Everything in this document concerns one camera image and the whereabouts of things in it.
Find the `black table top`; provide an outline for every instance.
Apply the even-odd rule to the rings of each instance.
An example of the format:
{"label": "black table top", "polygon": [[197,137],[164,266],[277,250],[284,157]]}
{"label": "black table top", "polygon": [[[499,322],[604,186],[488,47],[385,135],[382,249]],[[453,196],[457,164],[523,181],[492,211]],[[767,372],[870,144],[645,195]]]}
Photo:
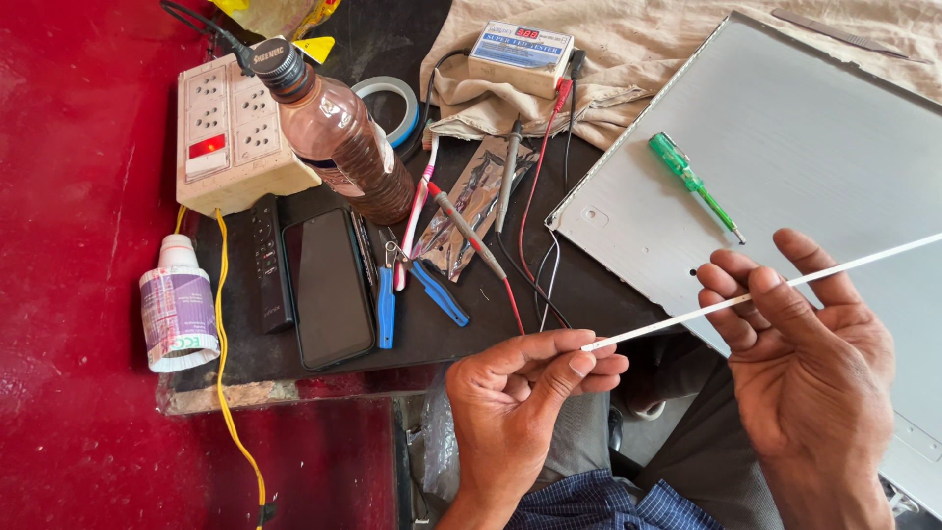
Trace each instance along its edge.
{"label": "black table top", "polygon": [[[448,3],[438,0],[344,3],[327,23],[317,28],[318,36],[336,38],[331,55],[317,70],[322,75],[334,77],[351,86],[376,75],[391,75],[406,81],[418,94],[419,64],[431,48],[447,12]],[[401,120],[404,104],[400,99],[382,93],[367,96],[371,114],[387,131],[395,128]],[[539,149],[540,140],[524,139],[524,143],[528,142],[531,147]],[[478,145],[478,141],[441,139],[434,181],[443,190],[450,190]],[[565,135],[562,134],[547,144],[540,182],[530,207],[524,251],[528,266],[534,272],[552,243],[548,231],[543,227],[543,220],[564,194],[564,145]],[[601,155],[602,151],[573,137],[569,156],[571,185]],[[414,179],[422,175],[428,159],[428,152],[422,151],[406,164]],[[532,178],[533,170],[530,170],[511,198],[504,242],[514,257]],[[343,198],[327,186],[282,197],[279,199],[281,225],[288,226],[345,204]],[[426,204],[419,217],[416,236],[428,225],[436,209],[437,206],[431,201]],[[222,313],[229,338],[229,360],[224,382],[236,385],[321,374],[308,372],[301,366],[293,328],[277,335],[264,335],[261,332],[250,220],[248,211],[225,218],[229,230],[229,275],[222,290]],[[405,224],[403,221],[392,227],[400,237]],[[375,258],[381,262],[378,230],[376,225],[369,226]],[[534,332],[540,327],[540,319],[533,307],[532,290],[506,263],[494,237],[491,232],[484,241],[510,275],[524,327]],[[553,301],[573,326],[591,328],[599,335],[610,336],[667,318],[660,306],[606,271],[565,238],[559,239],[562,257]],[[213,278],[215,292],[220,251],[219,228],[215,221],[200,219],[194,246],[201,266]],[[548,276],[548,273],[544,273],[545,284],[548,283],[548,279],[545,279]],[[368,355],[324,373],[372,371],[454,359],[477,353],[517,334],[504,286],[479,258],[473,258],[458,283],[449,283],[448,287],[470,316],[467,326],[458,327],[420,289],[418,282],[409,278],[406,289],[396,294],[395,346],[390,350],[374,349]],[[547,329],[559,326],[552,316],[546,320]],[[208,387],[215,381],[218,365],[214,361],[175,373],[171,377],[171,387],[177,391]]]}

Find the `person's left hand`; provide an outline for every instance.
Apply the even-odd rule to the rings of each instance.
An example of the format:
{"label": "person's left hand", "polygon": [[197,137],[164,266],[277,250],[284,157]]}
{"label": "person's left hand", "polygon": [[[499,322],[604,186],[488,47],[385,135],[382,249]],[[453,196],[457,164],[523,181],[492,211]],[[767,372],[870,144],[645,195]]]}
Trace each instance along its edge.
{"label": "person's left hand", "polygon": [[503,527],[543,467],[562,402],[614,389],[628,368],[614,345],[579,350],[594,340],[584,329],[514,337],[448,369],[461,482],[441,528]]}

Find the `workbench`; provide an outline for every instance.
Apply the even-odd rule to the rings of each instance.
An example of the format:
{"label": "workbench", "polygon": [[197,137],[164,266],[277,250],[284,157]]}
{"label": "workbench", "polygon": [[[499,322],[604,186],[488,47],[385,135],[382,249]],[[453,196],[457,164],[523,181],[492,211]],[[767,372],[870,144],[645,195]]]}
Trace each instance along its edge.
{"label": "workbench", "polygon": [[[349,13],[335,16],[317,28],[317,36],[333,36],[336,45],[326,62],[316,70],[349,86],[373,76],[391,75],[404,80],[419,94],[419,64],[444,23],[448,7],[449,3],[436,0],[404,4],[391,0],[369,5],[344,3],[341,10]],[[391,94],[367,96],[366,104],[373,118],[387,131],[396,127],[404,113],[401,98]],[[437,119],[437,108],[432,107],[431,116]],[[524,139],[524,144],[538,150],[541,140]],[[562,161],[565,140],[565,135],[560,134],[546,146],[540,182],[530,208],[524,251],[528,266],[534,272],[552,243],[543,227],[544,218],[564,195]],[[398,151],[408,147],[409,143],[404,142]],[[450,190],[478,145],[478,141],[442,138],[433,181],[443,190]],[[571,186],[601,155],[599,149],[573,137],[569,156]],[[420,151],[406,164],[416,181],[428,160],[429,153]],[[533,170],[530,170],[511,198],[504,237],[508,248],[514,249],[513,254],[516,254],[516,239],[532,178]],[[345,205],[343,197],[327,186],[281,197],[281,226]],[[416,236],[421,234],[437,209],[432,201],[427,201],[419,217]],[[223,383],[230,387],[227,390],[230,406],[422,391],[434,374],[435,368],[428,366],[431,363],[472,355],[517,334],[504,286],[479,258],[474,258],[462,272],[458,283],[448,284],[470,317],[467,326],[458,327],[420,289],[418,282],[409,278],[406,289],[396,293],[396,339],[392,349],[376,348],[368,355],[334,366],[326,372],[308,372],[300,364],[294,328],[276,335],[261,332],[249,211],[226,216],[225,222],[229,231],[229,274],[222,290],[222,314],[229,338],[229,354]],[[401,237],[405,224],[403,220],[392,229]],[[382,263],[378,230],[376,225],[369,226],[374,258]],[[183,233],[193,238],[197,258],[212,278],[215,292],[221,243],[216,221],[191,212]],[[494,237],[491,232],[484,242],[492,248],[510,275],[524,327],[528,332],[535,332],[540,321],[534,310],[532,289],[506,263]],[[553,301],[574,327],[591,328],[600,336],[608,336],[667,318],[659,306],[621,282],[565,238],[560,238],[560,247],[562,256]],[[547,270],[551,269],[550,265],[551,262],[547,264]],[[549,272],[544,272],[545,285],[548,285],[547,276]],[[552,317],[546,321],[547,328],[559,325]],[[162,389],[158,391],[158,405],[169,414],[218,408],[212,391],[218,367],[219,363],[213,361],[165,377]]]}

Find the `white led strip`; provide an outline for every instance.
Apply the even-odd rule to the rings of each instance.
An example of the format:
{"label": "white led strip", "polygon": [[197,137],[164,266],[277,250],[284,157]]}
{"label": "white led strip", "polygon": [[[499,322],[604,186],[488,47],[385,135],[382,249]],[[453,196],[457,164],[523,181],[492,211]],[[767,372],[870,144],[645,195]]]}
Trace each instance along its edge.
{"label": "white led strip", "polygon": [[[854,261],[848,261],[847,263],[843,263],[841,265],[835,265],[834,267],[831,267],[830,269],[824,269],[823,271],[818,271],[816,273],[806,274],[800,278],[789,280],[788,284],[794,287],[796,285],[805,284],[810,281],[823,278],[824,276],[830,276],[831,274],[843,273],[844,271],[853,269],[854,267],[859,267],[860,265],[871,263],[878,259],[883,259],[884,257],[894,256],[896,254],[906,252],[907,250],[912,250],[922,245],[934,243],[938,240],[942,240],[942,233],[935,234],[934,236],[929,236],[928,238],[923,238],[921,240],[916,240],[911,243],[906,243],[898,247],[893,247],[889,250],[884,250],[883,252],[878,252],[876,254],[871,254],[869,256],[861,257],[861,258],[855,259]],[[663,322],[653,323],[651,325],[646,325],[645,327],[638,328],[634,331],[629,331],[621,335],[616,335],[614,337],[611,337],[605,340],[599,340],[597,342],[593,342],[592,344],[586,344],[585,346],[582,346],[582,350],[586,352],[590,352],[596,348],[601,348],[603,346],[615,344],[616,342],[634,339],[636,337],[640,337],[641,335],[646,335],[648,333],[651,333],[652,331],[657,331],[665,327],[670,327],[676,323],[683,323],[690,319],[702,317],[706,315],[707,313],[712,313],[713,311],[719,311],[720,309],[725,309],[727,307],[735,306],[736,304],[741,304],[743,302],[746,302],[752,299],[753,299],[752,294],[743,294],[742,296],[737,296],[736,298],[730,298],[729,300],[726,300],[725,302],[720,302],[712,306],[707,306],[702,309],[697,309],[696,311],[692,311],[690,313],[687,313],[686,315],[673,317],[672,319],[668,319]]]}

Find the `yellow wire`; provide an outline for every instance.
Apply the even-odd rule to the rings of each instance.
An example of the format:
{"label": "yellow wire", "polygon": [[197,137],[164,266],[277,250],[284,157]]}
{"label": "yellow wire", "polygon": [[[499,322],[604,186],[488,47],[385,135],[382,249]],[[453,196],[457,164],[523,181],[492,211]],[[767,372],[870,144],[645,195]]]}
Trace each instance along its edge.
{"label": "yellow wire", "polygon": [[[183,217],[182,212],[184,211],[184,207],[180,206],[180,208],[181,214],[178,216],[177,220],[178,227],[180,224],[179,219]],[[262,472],[259,471],[258,464],[255,463],[252,454],[250,454],[249,450],[239,441],[238,433],[236,432],[236,423],[233,422],[233,415],[229,412],[226,396],[222,393],[222,370],[226,367],[226,353],[229,347],[229,340],[226,338],[226,330],[222,327],[222,284],[225,283],[226,274],[229,273],[229,254],[226,246],[226,223],[222,220],[222,215],[219,214],[219,208],[216,208],[216,220],[219,222],[219,232],[222,233],[222,265],[219,267],[219,287],[216,290],[216,333],[219,335],[219,374],[216,376],[216,392],[219,395],[219,408],[222,409],[222,417],[225,419],[226,426],[229,428],[229,434],[233,437],[233,441],[235,445],[238,446],[239,451],[242,452],[246,460],[249,460],[249,463],[252,464],[252,469],[255,470],[255,477],[258,479],[258,505],[259,510],[262,510],[265,506],[265,479],[262,478]],[[256,530],[261,530],[261,528],[261,525],[256,526]]]}
{"label": "yellow wire", "polygon": [[177,227],[173,229],[174,234],[180,233],[180,224],[183,222],[183,214],[187,213],[187,207],[180,205],[180,209],[177,210]]}

